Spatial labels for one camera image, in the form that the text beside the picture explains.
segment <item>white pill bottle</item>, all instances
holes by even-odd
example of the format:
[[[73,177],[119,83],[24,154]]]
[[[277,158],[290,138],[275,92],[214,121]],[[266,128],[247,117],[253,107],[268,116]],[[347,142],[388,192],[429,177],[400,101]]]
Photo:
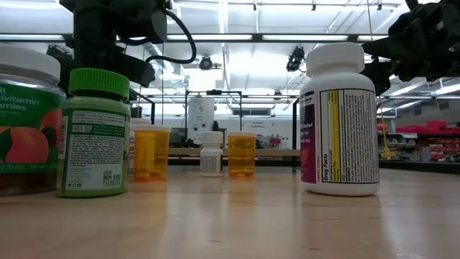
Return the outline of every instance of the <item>white pill bottle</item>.
[[[358,44],[324,45],[306,58],[300,91],[302,181],[320,194],[368,196],[379,189],[375,87]]]
[[[222,177],[221,145],[224,140],[222,132],[202,132],[200,152],[200,172],[203,177]]]

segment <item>white bottle cap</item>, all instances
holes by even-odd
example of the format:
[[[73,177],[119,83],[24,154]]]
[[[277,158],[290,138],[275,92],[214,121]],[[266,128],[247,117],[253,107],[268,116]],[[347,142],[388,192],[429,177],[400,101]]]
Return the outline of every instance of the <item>white bottle cap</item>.
[[[161,132],[171,132],[170,127],[165,127],[165,126],[157,126],[157,125],[146,125],[146,124],[140,124],[140,125],[134,125],[131,128],[132,131],[161,131]]]
[[[311,77],[319,68],[334,63],[348,63],[356,66],[357,72],[364,69],[364,50],[351,42],[340,42],[317,47],[305,59],[307,76]]]
[[[140,119],[140,118],[131,118],[131,125],[151,125],[152,121],[150,119]]]
[[[222,144],[223,138],[222,132],[202,132],[201,144]]]
[[[23,47],[0,44],[0,65],[30,69],[60,79],[60,64],[55,58]]]
[[[238,137],[257,137],[257,134],[253,133],[253,132],[229,132],[229,137],[232,136],[232,137],[235,137],[235,136],[238,136]]]

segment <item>pill bottle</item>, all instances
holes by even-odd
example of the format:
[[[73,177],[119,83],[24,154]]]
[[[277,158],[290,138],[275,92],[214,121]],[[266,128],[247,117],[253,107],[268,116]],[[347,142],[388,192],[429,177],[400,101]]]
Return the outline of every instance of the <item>pill bottle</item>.
[[[131,118],[131,128],[129,130],[129,169],[128,178],[134,177],[134,128],[137,125],[151,125],[149,119]]]
[[[166,180],[171,128],[137,125],[134,131],[134,181]]]
[[[126,191],[131,112],[129,79],[99,69],[70,72],[64,103],[57,195],[97,197]]]
[[[379,188],[374,84],[359,74],[358,44],[324,45],[306,58],[300,91],[302,181],[312,192],[366,196]]]
[[[252,177],[255,171],[256,137],[252,132],[229,133],[229,176]]]
[[[54,190],[65,93],[59,62],[0,44],[0,196]]]
[[[220,177],[222,173],[221,150],[223,142],[222,132],[202,132],[200,152],[200,173],[203,177]]]

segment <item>multivitamin gummies jar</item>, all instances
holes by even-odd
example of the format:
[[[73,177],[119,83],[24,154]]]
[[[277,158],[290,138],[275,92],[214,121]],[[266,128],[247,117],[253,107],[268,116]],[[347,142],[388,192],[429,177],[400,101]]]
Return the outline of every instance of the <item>multivitamin gummies jar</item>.
[[[59,62],[0,45],[0,196],[55,188],[61,109]]]

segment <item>fluorescent light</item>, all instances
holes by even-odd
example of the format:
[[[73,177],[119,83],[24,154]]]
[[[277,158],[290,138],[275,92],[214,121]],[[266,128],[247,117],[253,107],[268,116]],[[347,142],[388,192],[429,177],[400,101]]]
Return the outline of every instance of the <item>fluorescent light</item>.
[[[220,6],[217,4],[219,1],[201,1],[203,4],[190,4],[187,2],[176,3],[176,6],[188,9],[201,9],[201,10],[213,10],[218,11]],[[249,3],[231,3],[226,6],[226,11],[253,11],[253,1]],[[279,3],[268,3],[258,5],[258,8],[265,11],[275,11],[275,12],[310,12],[310,13],[324,13],[324,12],[360,12],[367,11],[367,6],[334,6],[327,4],[317,4],[316,10],[312,11],[312,4],[304,4],[304,2],[299,2],[299,4],[285,3],[285,1],[280,1]],[[395,6],[382,6],[382,9],[394,10]],[[378,12],[377,6],[370,9],[371,12]]]
[[[297,97],[291,97],[291,95],[248,95],[247,98],[268,98],[268,99],[273,99],[273,98],[297,98]]]
[[[388,112],[388,111],[391,111],[393,110],[394,108],[378,108],[377,109],[377,114],[381,114],[383,112]]]
[[[436,98],[443,100],[457,100],[460,99],[460,96],[437,96]]]
[[[62,40],[64,41],[64,37],[62,35],[0,35],[0,40]]]
[[[381,96],[382,99],[431,99],[431,96]]]
[[[194,40],[252,40],[252,35],[192,35]],[[185,35],[168,35],[168,40],[187,40]]]
[[[347,35],[263,35],[263,40],[346,41]]]
[[[391,95],[391,96],[397,96],[397,95],[400,95],[400,94],[406,94],[406,93],[412,91],[413,89],[415,89],[415,88],[417,88],[417,87],[419,87],[419,86],[417,86],[417,85],[408,86],[408,87],[399,89],[399,90],[397,90],[397,91],[394,91],[394,92],[392,92],[390,95]]]
[[[48,1],[0,1],[0,7],[12,9],[53,10],[61,9],[61,5]]]
[[[174,73],[164,73],[162,75],[159,75],[158,78],[165,81],[184,81],[184,76]]]
[[[373,41],[373,40],[381,40],[388,37],[387,35],[360,35],[358,36],[358,41]]]
[[[410,102],[408,104],[403,104],[403,105],[399,106],[398,109],[408,108],[408,107],[411,107],[412,105],[418,104],[420,102],[421,101],[413,101],[413,102]]]
[[[460,84],[457,84],[457,85],[453,85],[453,86],[446,86],[446,87],[443,87],[439,90],[436,90],[434,91],[433,93],[438,96],[438,95],[441,95],[441,94],[448,94],[448,93],[451,93],[451,92],[455,92],[455,91],[458,91],[460,90]]]

